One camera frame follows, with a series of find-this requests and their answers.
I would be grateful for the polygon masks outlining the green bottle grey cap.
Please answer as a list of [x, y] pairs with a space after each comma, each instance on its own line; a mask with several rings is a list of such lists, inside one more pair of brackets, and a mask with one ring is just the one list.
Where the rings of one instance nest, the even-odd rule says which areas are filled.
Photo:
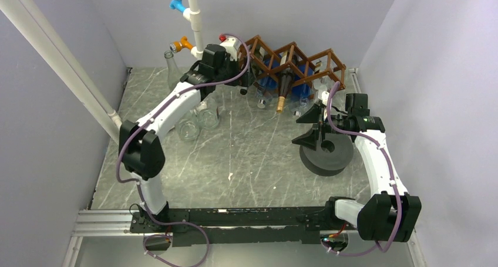
[[252, 60], [250, 62], [250, 67], [247, 71], [240, 77], [240, 94], [246, 95], [248, 93], [248, 88], [251, 87], [256, 81], [259, 73], [261, 72], [260, 68], [256, 63]]

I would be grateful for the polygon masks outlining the large clear bottle white stopper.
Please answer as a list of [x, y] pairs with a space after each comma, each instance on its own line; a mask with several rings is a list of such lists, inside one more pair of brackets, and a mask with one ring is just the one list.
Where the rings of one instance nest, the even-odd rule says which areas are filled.
[[204, 129], [214, 129], [219, 124], [218, 104], [212, 97], [208, 97], [197, 106], [199, 125]]

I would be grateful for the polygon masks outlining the clear bottle dark label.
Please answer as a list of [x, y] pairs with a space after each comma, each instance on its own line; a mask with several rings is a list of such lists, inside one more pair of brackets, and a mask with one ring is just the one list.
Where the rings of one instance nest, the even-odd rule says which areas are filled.
[[170, 50], [165, 51], [164, 58], [166, 60], [167, 69], [168, 69], [168, 76], [167, 76], [168, 87], [170, 91], [173, 91], [176, 85], [180, 82], [180, 78], [182, 77], [183, 74], [177, 66], [172, 51]]

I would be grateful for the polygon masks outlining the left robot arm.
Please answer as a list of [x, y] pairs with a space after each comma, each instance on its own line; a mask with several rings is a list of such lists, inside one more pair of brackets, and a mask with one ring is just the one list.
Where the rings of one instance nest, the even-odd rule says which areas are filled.
[[149, 212], [145, 223], [151, 230], [160, 232], [169, 223], [159, 176], [166, 163], [162, 139], [218, 85], [248, 87], [249, 68], [250, 50], [245, 43], [227, 38], [221, 44], [209, 44], [157, 107], [136, 122], [122, 123], [116, 169], [123, 165], [131, 174], [128, 180], [137, 185], [140, 206]]

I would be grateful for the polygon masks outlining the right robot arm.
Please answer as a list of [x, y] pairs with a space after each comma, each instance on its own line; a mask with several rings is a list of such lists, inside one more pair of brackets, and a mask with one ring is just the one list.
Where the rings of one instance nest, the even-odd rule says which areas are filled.
[[336, 115], [328, 114], [328, 96], [328, 91], [319, 92], [318, 101], [297, 119], [297, 123], [312, 127], [292, 143], [300, 147], [305, 167], [324, 177], [343, 171], [357, 149], [371, 197], [366, 204], [350, 197], [332, 197], [323, 214], [326, 226], [337, 229], [347, 223], [366, 241], [407, 242], [422, 204], [419, 197], [408, 193], [395, 170], [382, 120], [370, 115], [367, 94], [348, 94], [346, 112]]

